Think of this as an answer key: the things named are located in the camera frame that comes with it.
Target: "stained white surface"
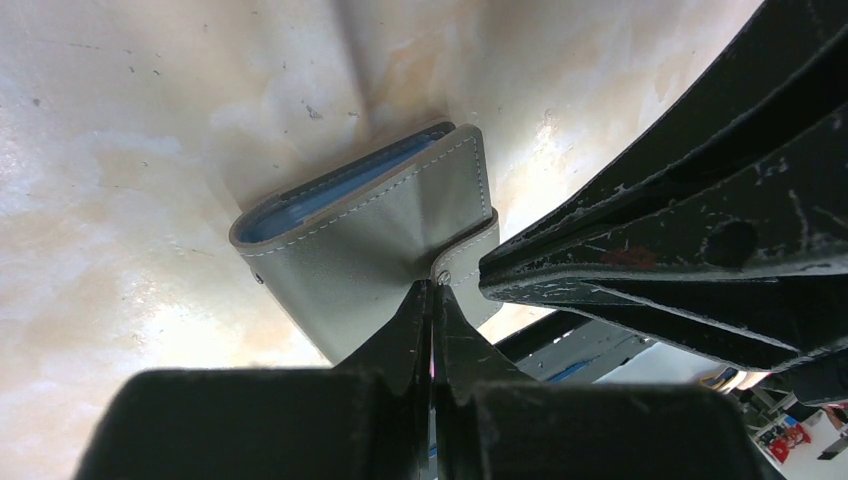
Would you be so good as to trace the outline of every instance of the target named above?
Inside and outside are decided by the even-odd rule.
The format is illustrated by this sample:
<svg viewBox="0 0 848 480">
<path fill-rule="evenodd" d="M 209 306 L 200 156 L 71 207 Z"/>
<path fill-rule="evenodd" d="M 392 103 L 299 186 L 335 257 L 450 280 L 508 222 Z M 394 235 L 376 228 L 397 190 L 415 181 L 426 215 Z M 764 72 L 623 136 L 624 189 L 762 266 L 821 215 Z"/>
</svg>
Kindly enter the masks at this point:
<svg viewBox="0 0 848 480">
<path fill-rule="evenodd" d="M 448 116 L 484 132 L 506 238 L 758 3 L 0 2 L 0 478 L 67 478 L 141 369 L 324 364 L 227 243 L 264 193 Z"/>
</svg>

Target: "red object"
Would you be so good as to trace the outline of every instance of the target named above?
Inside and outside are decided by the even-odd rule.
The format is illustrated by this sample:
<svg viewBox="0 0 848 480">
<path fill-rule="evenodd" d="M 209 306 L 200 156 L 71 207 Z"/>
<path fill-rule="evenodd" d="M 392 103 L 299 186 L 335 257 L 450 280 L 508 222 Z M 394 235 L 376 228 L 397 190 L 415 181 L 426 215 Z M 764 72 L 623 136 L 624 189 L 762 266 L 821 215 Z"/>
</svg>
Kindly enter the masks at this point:
<svg viewBox="0 0 848 480">
<path fill-rule="evenodd" d="M 645 247 L 619 248 L 601 255 L 601 262 L 608 265 L 653 268 L 657 263 L 657 254 Z"/>
<path fill-rule="evenodd" d="M 769 445 L 769 451 L 780 463 L 785 462 L 786 459 L 789 458 L 789 444 L 786 443 L 786 440 L 782 437 L 778 438 Z"/>
<path fill-rule="evenodd" d="M 802 443 L 810 443 L 813 440 L 810 438 L 810 434 L 804 430 L 804 427 L 802 427 L 800 423 L 794 427 L 787 428 L 785 432 L 786 437 L 789 439 L 790 448 Z"/>
</svg>

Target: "wallet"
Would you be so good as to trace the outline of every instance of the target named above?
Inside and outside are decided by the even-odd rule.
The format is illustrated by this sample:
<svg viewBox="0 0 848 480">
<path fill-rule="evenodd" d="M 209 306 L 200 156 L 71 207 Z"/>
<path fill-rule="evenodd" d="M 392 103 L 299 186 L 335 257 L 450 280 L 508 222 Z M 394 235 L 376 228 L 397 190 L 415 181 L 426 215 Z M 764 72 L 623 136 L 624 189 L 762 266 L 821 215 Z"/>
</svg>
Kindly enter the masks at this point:
<svg viewBox="0 0 848 480">
<path fill-rule="evenodd" d="M 229 237 L 334 364 L 389 321 L 415 280 L 449 284 L 475 327 L 501 307 L 477 288 L 480 257 L 500 238 L 473 125 L 433 125 L 271 194 Z"/>
</svg>

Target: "red mark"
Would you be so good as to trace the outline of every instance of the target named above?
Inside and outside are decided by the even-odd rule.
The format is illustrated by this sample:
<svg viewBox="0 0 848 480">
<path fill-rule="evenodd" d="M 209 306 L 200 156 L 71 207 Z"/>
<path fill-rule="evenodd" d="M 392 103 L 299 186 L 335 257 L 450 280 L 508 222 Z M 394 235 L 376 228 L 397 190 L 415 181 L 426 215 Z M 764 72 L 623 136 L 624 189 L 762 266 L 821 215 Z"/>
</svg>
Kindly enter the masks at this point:
<svg viewBox="0 0 848 480">
<path fill-rule="evenodd" d="M 657 263 L 657 254 L 645 247 L 630 249 L 619 248 L 601 255 L 601 261 L 607 265 L 626 265 L 639 268 L 653 268 Z"/>
</svg>

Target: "circular hole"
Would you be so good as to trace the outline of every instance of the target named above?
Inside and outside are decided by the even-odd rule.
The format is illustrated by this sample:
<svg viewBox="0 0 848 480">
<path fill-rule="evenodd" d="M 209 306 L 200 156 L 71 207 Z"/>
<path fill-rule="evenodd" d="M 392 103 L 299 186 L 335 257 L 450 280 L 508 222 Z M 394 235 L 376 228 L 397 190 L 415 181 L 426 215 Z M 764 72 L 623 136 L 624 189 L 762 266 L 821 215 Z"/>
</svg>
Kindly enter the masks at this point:
<svg viewBox="0 0 848 480">
<path fill-rule="evenodd" d="M 757 230 L 748 222 L 730 222 L 707 237 L 704 261 L 724 268 L 741 268 L 757 249 Z"/>
</svg>

